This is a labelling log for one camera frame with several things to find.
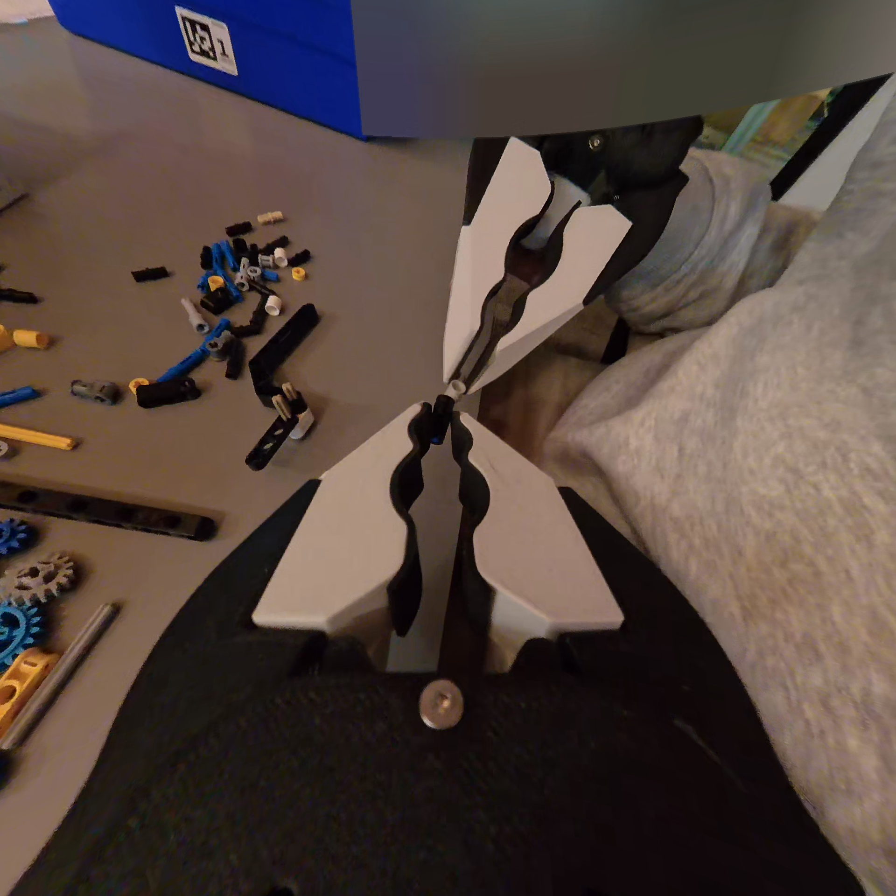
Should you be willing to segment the blue lego axle pin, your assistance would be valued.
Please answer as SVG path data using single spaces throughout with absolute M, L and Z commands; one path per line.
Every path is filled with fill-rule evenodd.
M 189 374 L 197 367 L 202 365 L 209 358 L 209 344 L 212 340 L 217 339 L 220 335 L 228 332 L 230 328 L 230 321 L 227 318 L 218 320 L 217 324 L 204 337 L 201 344 L 197 346 L 185 358 L 174 364 L 172 367 L 164 371 L 154 380 L 155 383 L 166 383 L 172 378 Z

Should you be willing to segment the white panel with black edge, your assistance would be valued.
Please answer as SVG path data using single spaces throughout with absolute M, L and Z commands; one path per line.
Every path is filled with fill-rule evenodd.
M 823 120 L 771 180 L 772 199 L 815 211 L 826 209 L 893 93 L 894 73 L 840 87 Z

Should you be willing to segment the black angled lego beam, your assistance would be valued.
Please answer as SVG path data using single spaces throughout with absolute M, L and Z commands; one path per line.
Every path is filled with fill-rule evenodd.
M 319 321 L 317 308 L 306 303 L 248 360 L 249 378 L 263 407 L 273 408 L 280 387 L 275 374 Z

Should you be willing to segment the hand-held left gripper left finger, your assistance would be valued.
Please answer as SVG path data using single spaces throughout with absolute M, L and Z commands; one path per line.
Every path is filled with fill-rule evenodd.
M 312 482 L 313 495 L 251 613 L 269 630 L 357 641 L 385 669 L 422 599 L 418 533 L 431 407 L 409 406 Z

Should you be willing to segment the black lego connector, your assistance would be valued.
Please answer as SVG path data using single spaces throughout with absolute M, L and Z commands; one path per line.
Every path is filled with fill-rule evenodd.
M 140 384 L 135 390 L 137 405 L 142 409 L 169 407 L 197 400 L 201 394 L 202 391 L 188 375 Z

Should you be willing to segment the long black lego beam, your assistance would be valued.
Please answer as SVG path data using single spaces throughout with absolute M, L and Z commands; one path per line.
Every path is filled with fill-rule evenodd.
M 1 481 L 1 508 L 31 516 L 88 522 L 187 542 L 207 542 L 217 533 L 216 521 L 200 514 L 23 485 L 10 480 Z

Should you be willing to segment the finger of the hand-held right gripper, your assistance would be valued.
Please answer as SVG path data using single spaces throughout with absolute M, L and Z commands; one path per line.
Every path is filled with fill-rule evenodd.
M 485 342 L 457 362 L 457 381 L 470 396 L 519 362 L 571 320 L 620 245 L 631 222 L 611 205 L 577 207 L 554 229 L 533 285 L 515 287 L 507 318 L 485 313 Z
M 541 217 L 551 196 L 552 182 L 537 149 L 509 137 L 472 218 L 458 236 L 442 339 L 445 384 L 458 377 L 486 297 L 503 280 L 511 239 Z

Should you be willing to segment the large blue lego gear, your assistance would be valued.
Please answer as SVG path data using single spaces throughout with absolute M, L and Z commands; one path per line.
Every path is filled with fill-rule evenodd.
M 46 610 L 40 606 L 1 602 L 1 672 L 24 650 L 40 646 L 49 638 Z

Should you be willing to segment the grey lego gear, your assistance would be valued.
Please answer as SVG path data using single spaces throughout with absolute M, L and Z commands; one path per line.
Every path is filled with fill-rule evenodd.
M 74 560 L 57 552 L 2 578 L 1 599 L 19 608 L 38 608 L 71 591 L 77 579 Z

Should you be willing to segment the yellow lego axle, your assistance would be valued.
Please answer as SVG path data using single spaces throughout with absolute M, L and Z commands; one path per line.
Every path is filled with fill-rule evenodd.
M 25 445 L 46 447 L 59 451 L 72 451 L 78 445 L 78 440 L 71 436 L 44 433 L 33 429 L 23 429 L 7 423 L 0 425 L 1 440 L 12 440 Z

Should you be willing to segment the blue storage box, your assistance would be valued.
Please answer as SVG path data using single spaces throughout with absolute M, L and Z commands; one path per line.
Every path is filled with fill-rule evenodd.
M 51 1 L 63 29 L 365 140 L 349 1 Z

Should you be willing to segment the yellow lego liftarm with holes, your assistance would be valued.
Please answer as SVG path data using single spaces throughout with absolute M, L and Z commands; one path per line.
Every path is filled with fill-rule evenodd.
M 56 653 L 29 647 L 18 655 L 1 676 L 1 736 L 4 736 L 27 701 L 59 661 Z

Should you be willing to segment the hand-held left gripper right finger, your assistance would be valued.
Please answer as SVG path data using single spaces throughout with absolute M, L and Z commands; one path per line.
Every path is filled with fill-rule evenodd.
M 463 412 L 451 451 L 473 668 L 508 671 L 532 640 L 617 630 L 622 611 L 552 480 Z

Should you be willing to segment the person's right forearm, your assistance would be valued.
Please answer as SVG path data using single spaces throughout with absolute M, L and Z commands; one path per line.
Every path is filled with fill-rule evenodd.
M 603 296 L 635 333 L 713 324 L 773 286 L 821 217 L 773 200 L 765 173 L 726 152 L 690 149 L 680 169 L 687 183 L 660 239 Z

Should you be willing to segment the black beam with pale pins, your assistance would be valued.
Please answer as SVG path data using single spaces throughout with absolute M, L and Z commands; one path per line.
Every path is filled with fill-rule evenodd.
M 280 385 L 271 404 L 276 418 L 244 461 L 254 472 L 262 470 L 286 440 L 302 440 L 316 422 L 301 393 L 289 382 Z

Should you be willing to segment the cluster of small lego pins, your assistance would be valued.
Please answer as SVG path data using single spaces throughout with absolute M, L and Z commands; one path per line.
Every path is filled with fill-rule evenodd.
M 202 246 L 198 255 L 201 276 L 197 281 L 198 306 L 215 318 L 221 318 L 252 293 L 258 303 L 247 323 L 236 326 L 238 338 L 262 330 L 266 321 L 283 313 L 283 302 L 274 290 L 281 275 L 295 281 L 307 277 L 309 249 L 289 252 L 290 241 L 281 236 L 263 244 L 228 236 Z

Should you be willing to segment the person's grey clothing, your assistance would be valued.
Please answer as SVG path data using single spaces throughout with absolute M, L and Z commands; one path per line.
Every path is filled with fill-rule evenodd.
M 787 270 L 600 373 L 545 467 L 741 677 L 803 803 L 893 894 L 893 99 Z

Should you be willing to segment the grey metal rod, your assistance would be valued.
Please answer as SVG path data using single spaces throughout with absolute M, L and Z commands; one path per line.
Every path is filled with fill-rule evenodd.
M 40 678 L 36 689 L 30 692 L 24 702 L 24 707 L 17 711 L 10 725 L 2 734 L 1 752 L 3 759 L 10 758 L 11 754 L 26 742 L 26 739 L 45 717 L 61 690 L 83 664 L 99 639 L 118 617 L 119 611 L 120 605 L 118 602 L 108 602 L 95 610 L 82 630 L 74 637 L 69 647 L 54 662 L 46 674 Z

